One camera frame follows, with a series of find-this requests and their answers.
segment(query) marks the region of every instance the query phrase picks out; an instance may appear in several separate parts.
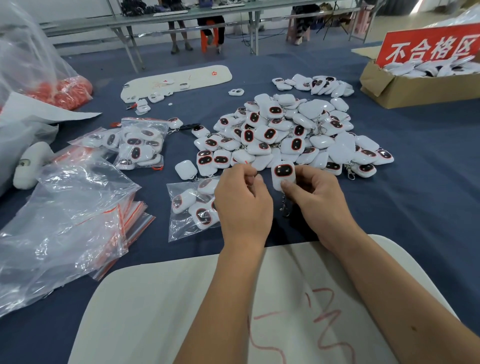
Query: blue object on table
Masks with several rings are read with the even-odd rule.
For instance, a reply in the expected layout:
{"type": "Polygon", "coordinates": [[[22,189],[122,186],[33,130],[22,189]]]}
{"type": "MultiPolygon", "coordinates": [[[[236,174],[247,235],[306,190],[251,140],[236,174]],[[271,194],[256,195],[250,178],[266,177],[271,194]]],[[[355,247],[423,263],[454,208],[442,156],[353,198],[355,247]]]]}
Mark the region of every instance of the blue object on table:
{"type": "Polygon", "coordinates": [[[198,5],[201,8],[211,8],[213,6],[212,0],[198,0],[198,5]]]}
{"type": "MultiPolygon", "coordinates": [[[[475,220],[480,206],[480,169],[474,167],[480,164],[480,123],[474,117],[479,101],[383,109],[360,92],[359,77],[367,62],[367,58],[349,49],[219,61],[214,64],[228,66],[232,82],[242,82],[245,90],[242,97],[228,95],[232,82],[178,92],[151,105],[148,117],[178,117],[188,123],[200,122],[211,130],[220,115],[236,110],[255,95],[278,93],[271,82],[278,76],[321,73],[352,84],[355,93],[345,101],[350,106],[354,132],[369,136],[395,157],[394,163],[379,166],[377,174],[369,179],[350,181],[345,175],[338,178],[352,215],[367,233],[386,236],[407,250],[460,320],[480,334],[480,244],[475,220]]],[[[145,72],[142,76],[158,73],[145,72]]],[[[52,145],[53,150],[100,126],[109,128],[112,121],[133,116],[133,111],[125,111],[120,92],[122,85],[134,77],[114,79],[97,90],[93,100],[81,111],[103,111],[104,114],[94,120],[65,122],[52,145]]],[[[298,98],[311,97],[296,89],[289,93],[298,98]]],[[[165,139],[162,171],[125,171],[142,186],[137,199],[148,204],[147,211],[156,219],[112,270],[217,254],[222,249],[222,232],[218,228],[167,242],[170,199],[165,184],[181,182],[174,167],[185,159],[194,159],[198,150],[193,141],[190,131],[173,133],[165,139]]],[[[296,208],[289,218],[281,216],[281,194],[272,188],[270,170],[263,171],[262,175],[275,204],[267,245],[317,240],[296,208]]],[[[12,190],[0,198],[0,227],[25,204],[30,193],[12,190]]],[[[0,318],[0,363],[66,364],[82,315],[97,286],[90,277],[83,277],[29,307],[0,318]]]]}

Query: shoe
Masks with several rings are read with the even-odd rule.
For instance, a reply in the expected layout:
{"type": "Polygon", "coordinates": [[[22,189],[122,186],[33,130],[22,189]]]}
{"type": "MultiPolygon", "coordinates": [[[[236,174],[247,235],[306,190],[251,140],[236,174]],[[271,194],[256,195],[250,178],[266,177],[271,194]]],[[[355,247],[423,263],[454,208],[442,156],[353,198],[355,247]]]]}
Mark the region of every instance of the shoe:
{"type": "Polygon", "coordinates": [[[170,51],[170,53],[171,54],[177,54],[178,52],[180,52],[179,46],[177,44],[174,44],[172,46],[172,50],[170,51]]]}

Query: table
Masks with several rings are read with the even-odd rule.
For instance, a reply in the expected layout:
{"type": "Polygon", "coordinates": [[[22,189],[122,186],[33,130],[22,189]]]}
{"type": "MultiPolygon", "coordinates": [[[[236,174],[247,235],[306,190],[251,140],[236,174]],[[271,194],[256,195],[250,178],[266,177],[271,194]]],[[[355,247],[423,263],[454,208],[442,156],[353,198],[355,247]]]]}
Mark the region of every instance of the table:
{"type": "MultiPolygon", "coordinates": [[[[433,280],[459,318],[480,334],[480,245],[476,216],[480,201],[480,162],[477,151],[480,124],[473,117],[478,100],[386,110],[360,92],[359,77],[368,59],[349,49],[298,52],[221,61],[233,80],[226,84],[176,93],[152,105],[148,117],[179,117],[185,123],[201,122],[211,128],[218,117],[235,110],[259,93],[278,93],[275,77],[328,74],[351,83],[355,93],[346,98],[354,131],[365,133],[395,157],[395,163],[379,167],[371,179],[339,177],[351,212],[367,232],[383,235],[406,249],[433,280]],[[242,87],[242,97],[228,91],[242,87]]],[[[69,122],[52,147],[107,127],[125,111],[120,99],[127,77],[113,80],[94,95],[82,111],[103,111],[95,120],[69,122]]],[[[293,89],[298,97],[310,94],[293,89]]],[[[196,148],[189,131],[166,138],[162,171],[126,171],[142,186],[144,200],[156,220],[113,270],[193,256],[217,254],[223,242],[220,229],[167,242],[170,215],[166,183],[180,182],[174,166],[193,159],[196,148]]],[[[316,240],[297,209],[289,218],[279,211],[281,194],[271,185],[270,170],[262,172],[275,204],[275,218],[267,245],[316,240]]],[[[0,198],[0,227],[25,203],[28,191],[12,191],[0,198]]],[[[82,277],[57,289],[47,298],[0,319],[0,363],[66,364],[82,314],[98,283],[82,277]]]]}
{"type": "MultiPolygon", "coordinates": [[[[259,28],[260,22],[274,22],[274,21],[281,21],[284,19],[301,18],[301,17],[307,17],[307,16],[338,15],[338,14],[345,14],[350,12],[358,14],[358,11],[360,10],[360,7],[361,7],[360,5],[361,1],[355,0],[356,5],[353,8],[348,8],[348,9],[334,8],[334,10],[331,10],[331,11],[316,12],[316,13],[310,13],[310,14],[294,14],[294,15],[288,15],[288,16],[270,17],[270,18],[261,19],[261,13],[264,10],[283,8],[283,7],[288,7],[292,5],[314,4],[317,2],[318,1],[315,1],[315,0],[301,0],[301,1],[257,0],[257,1],[247,2],[245,6],[232,7],[232,8],[211,9],[211,8],[193,7],[186,14],[164,15],[160,17],[155,17],[152,14],[141,15],[136,17],[125,17],[122,15],[113,14],[109,16],[101,16],[96,18],[70,19],[65,21],[46,23],[46,24],[43,24],[43,26],[45,28],[44,29],[45,34],[48,37],[64,36],[69,34],[83,33],[83,32],[88,32],[92,30],[108,28],[115,33],[116,37],[95,39],[95,40],[89,40],[89,41],[62,43],[60,45],[57,45],[57,47],[71,47],[71,46],[86,45],[86,44],[97,44],[99,42],[105,43],[110,41],[116,41],[119,39],[122,42],[123,46],[125,47],[125,50],[127,51],[127,54],[130,59],[130,62],[132,63],[133,69],[135,70],[136,73],[138,73],[137,65],[132,57],[130,47],[129,47],[129,42],[132,42],[132,46],[133,46],[133,49],[135,50],[138,61],[140,62],[142,69],[145,69],[145,66],[142,61],[142,57],[140,56],[140,52],[138,51],[138,47],[135,41],[136,38],[142,38],[145,36],[160,36],[164,34],[178,33],[180,31],[185,31],[185,30],[200,31],[202,29],[209,29],[213,27],[249,24],[250,39],[253,40],[252,42],[250,42],[250,52],[258,55],[259,54],[258,28],[259,28]],[[216,24],[216,25],[192,26],[182,30],[180,29],[163,30],[163,31],[155,31],[155,32],[149,32],[149,33],[142,33],[142,34],[134,34],[132,29],[134,25],[166,23],[171,21],[198,19],[198,18],[209,17],[214,15],[228,15],[228,14],[241,13],[241,12],[248,12],[249,19],[245,21],[230,22],[230,23],[223,23],[223,24],[216,24]],[[126,27],[127,33],[128,33],[127,36],[124,34],[122,27],[126,27]]],[[[358,16],[354,16],[354,20],[353,20],[354,25],[352,27],[350,37],[352,36],[352,33],[355,29],[355,24],[357,20],[358,20],[358,16]]]]}

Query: cardboard box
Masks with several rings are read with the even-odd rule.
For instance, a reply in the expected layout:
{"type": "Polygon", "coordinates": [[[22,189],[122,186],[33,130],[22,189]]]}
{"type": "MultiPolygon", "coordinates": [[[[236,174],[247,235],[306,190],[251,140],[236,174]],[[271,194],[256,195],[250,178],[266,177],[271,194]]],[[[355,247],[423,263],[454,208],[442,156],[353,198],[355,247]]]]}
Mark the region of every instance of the cardboard box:
{"type": "Polygon", "coordinates": [[[480,98],[480,73],[408,78],[394,76],[374,62],[368,62],[360,76],[361,90],[386,109],[480,98]]]}

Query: left hand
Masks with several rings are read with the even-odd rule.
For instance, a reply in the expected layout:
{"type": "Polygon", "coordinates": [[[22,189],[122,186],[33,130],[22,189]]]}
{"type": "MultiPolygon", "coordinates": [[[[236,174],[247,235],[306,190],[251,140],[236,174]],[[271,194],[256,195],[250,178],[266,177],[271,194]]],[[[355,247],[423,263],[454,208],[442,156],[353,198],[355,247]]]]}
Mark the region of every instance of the left hand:
{"type": "Polygon", "coordinates": [[[263,249],[272,228],[273,200],[255,168],[236,164],[224,170],[215,189],[215,207],[225,247],[263,249]]]}

